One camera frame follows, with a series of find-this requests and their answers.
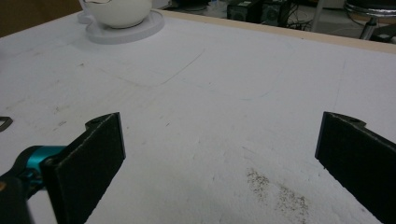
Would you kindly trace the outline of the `black equipment box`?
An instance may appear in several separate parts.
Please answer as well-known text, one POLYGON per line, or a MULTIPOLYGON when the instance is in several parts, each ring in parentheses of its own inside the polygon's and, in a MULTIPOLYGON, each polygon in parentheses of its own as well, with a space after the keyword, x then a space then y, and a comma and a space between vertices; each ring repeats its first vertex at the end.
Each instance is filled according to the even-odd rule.
POLYGON ((227 19, 259 23, 262 14, 262 0, 232 0, 227 6, 227 19))
POLYGON ((262 2, 261 23, 276 27, 286 27, 290 9, 291 0, 264 0, 262 2))

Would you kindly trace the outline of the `small grey metal piece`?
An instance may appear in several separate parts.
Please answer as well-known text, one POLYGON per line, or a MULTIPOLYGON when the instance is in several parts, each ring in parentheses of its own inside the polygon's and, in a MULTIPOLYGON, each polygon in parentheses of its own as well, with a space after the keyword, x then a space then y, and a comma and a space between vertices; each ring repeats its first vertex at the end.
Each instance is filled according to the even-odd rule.
POLYGON ((0 117, 0 132, 6 130, 13 122, 11 117, 0 117))

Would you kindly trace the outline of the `white metal pole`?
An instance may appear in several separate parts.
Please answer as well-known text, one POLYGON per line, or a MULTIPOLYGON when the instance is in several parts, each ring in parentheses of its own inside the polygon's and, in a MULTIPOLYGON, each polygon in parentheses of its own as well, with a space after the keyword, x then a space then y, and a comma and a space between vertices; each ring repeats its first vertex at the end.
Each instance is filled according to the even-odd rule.
POLYGON ((320 15, 321 15, 321 12, 322 12, 325 2, 326 2, 326 0, 318 0, 318 4, 316 7, 316 11, 315 11, 315 14, 314 14, 314 17, 312 20, 311 30, 310 30, 313 33, 315 33, 317 31, 318 22, 319 22, 320 15))

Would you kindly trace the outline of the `white flat tray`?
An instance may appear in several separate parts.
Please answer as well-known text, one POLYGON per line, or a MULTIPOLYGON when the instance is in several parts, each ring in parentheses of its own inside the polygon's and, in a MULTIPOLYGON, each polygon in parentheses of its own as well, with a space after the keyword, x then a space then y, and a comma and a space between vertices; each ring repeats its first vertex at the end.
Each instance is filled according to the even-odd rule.
POLYGON ((145 19, 136 26, 116 29, 92 21, 85 28, 88 39, 101 45, 131 43, 157 34, 164 27, 164 18, 160 12, 151 10, 145 19))

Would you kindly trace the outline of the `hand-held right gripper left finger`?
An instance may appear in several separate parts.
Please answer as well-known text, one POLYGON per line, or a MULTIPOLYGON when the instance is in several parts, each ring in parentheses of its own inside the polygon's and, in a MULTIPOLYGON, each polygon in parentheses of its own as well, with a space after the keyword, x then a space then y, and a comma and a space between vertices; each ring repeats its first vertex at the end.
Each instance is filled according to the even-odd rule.
POLYGON ((125 160, 120 114, 92 119, 86 131, 41 162, 58 224, 84 224, 125 160))

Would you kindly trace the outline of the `white round bowl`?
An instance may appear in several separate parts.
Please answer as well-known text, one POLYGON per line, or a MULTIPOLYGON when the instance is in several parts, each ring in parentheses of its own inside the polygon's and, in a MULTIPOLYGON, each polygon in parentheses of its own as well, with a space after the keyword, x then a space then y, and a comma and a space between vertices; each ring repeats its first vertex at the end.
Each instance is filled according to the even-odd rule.
POLYGON ((152 9, 152 0, 83 0, 86 8, 100 23, 112 28, 137 25, 152 9))

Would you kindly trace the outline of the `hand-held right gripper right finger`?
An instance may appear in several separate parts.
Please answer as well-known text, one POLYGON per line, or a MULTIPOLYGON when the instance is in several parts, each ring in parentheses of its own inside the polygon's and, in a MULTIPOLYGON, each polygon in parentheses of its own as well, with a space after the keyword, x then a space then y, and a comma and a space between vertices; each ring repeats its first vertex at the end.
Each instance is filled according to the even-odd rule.
POLYGON ((325 112, 315 158, 383 224, 396 224, 396 144, 346 115, 325 112))

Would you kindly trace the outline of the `chrome stool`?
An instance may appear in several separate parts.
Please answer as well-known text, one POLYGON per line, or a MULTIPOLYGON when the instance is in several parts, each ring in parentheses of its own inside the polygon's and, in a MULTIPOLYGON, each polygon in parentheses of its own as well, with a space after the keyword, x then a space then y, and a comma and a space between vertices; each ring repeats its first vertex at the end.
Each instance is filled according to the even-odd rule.
POLYGON ((345 0, 344 8, 370 18, 361 32, 363 40, 370 39, 380 18, 396 18, 396 0, 345 0))

